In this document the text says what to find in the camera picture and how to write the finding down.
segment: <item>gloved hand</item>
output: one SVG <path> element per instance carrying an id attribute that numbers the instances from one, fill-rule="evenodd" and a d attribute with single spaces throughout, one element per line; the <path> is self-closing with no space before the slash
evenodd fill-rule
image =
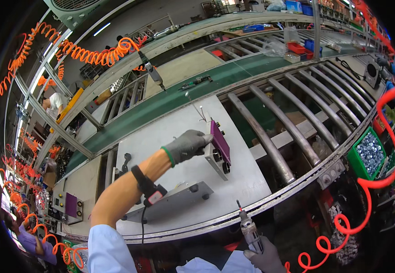
<path id="1" fill-rule="evenodd" d="M 172 168 L 193 156 L 204 154 L 204 147 L 213 141 L 213 135 L 201 131 L 188 130 L 166 146 L 161 147 L 172 161 Z"/>
<path id="2" fill-rule="evenodd" d="M 256 254 L 251 250 L 243 251 L 245 257 L 259 268 L 263 273 L 286 273 L 287 269 L 282 265 L 277 248 L 265 236 L 260 236 L 264 251 Z"/>
<path id="3" fill-rule="evenodd" d="M 385 66 L 386 68 L 390 67 L 390 63 L 384 58 L 377 58 L 376 63 L 378 63 L 380 66 Z"/>

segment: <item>green glove cuff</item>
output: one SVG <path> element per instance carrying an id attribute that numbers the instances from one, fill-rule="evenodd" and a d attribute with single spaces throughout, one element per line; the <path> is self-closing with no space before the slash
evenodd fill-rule
<path id="1" fill-rule="evenodd" d="M 166 147 L 162 146 L 161 149 L 163 149 L 166 154 L 168 155 L 170 162 L 172 162 L 172 168 L 175 166 L 175 161 L 173 160 L 172 155 L 169 153 L 169 151 L 166 149 Z"/>

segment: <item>black cable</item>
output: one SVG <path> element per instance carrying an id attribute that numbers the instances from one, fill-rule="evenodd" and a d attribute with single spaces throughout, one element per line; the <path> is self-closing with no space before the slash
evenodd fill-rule
<path id="1" fill-rule="evenodd" d="M 340 60 L 338 57 L 336 57 L 335 60 L 336 60 L 337 62 L 340 62 L 340 63 L 342 64 L 342 67 L 344 67 L 344 68 L 346 68 L 347 70 L 349 70 L 349 71 L 352 73 L 352 75 L 354 75 L 354 77 L 355 77 L 356 79 L 358 79 L 358 80 L 363 80 L 363 79 L 365 79 L 364 75 L 361 75 L 361 74 L 358 74 L 357 72 L 355 72 L 355 71 L 349 66 L 349 64 L 348 64 L 346 61 Z"/>
<path id="2" fill-rule="evenodd" d="M 144 223 L 143 223 L 143 217 L 144 217 L 144 213 L 145 213 L 145 211 L 146 211 L 146 206 L 144 207 L 144 209 L 143 209 L 143 212 L 142 212 L 142 244 L 143 244 L 143 241 L 144 241 Z"/>

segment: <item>purple shirt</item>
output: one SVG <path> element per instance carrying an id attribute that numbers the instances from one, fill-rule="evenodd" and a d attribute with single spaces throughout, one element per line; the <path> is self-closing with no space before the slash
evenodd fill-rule
<path id="1" fill-rule="evenodd" d="M 19 231 L 20 234 L 17 236 L 17 240 L 20 242 L 20 244 L 23 246 L 23 248 L 26 249 L 26 251 L 29 254 L 32 254 L 37 258 L 50 262 L 53 265 L 57 264 L 57 257 L 54 254 L 52 254 L 53 246 L 51 243 L 49 242 L 42 243 L 44 255 L 43 256 L 38 255 L 35 253 L 35 247 L 37 246 L 35 236 L 26 232 L 23 223 L 20 225 Z"/>

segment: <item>black wristband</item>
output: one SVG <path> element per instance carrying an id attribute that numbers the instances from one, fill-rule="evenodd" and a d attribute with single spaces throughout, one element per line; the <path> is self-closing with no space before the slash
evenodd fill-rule
<path id="1" fill-rule="evenodd" d="M 131 168 L 131 172 L 137 180 L 137 188 L 144 194 L 145 200 L 143 204 L 146 207 L 158 202 L 164 195 L 167 194 L 167 190 L 161 185 L 156 186 L 147 176 L 145 176 L 138 166 Z"/>

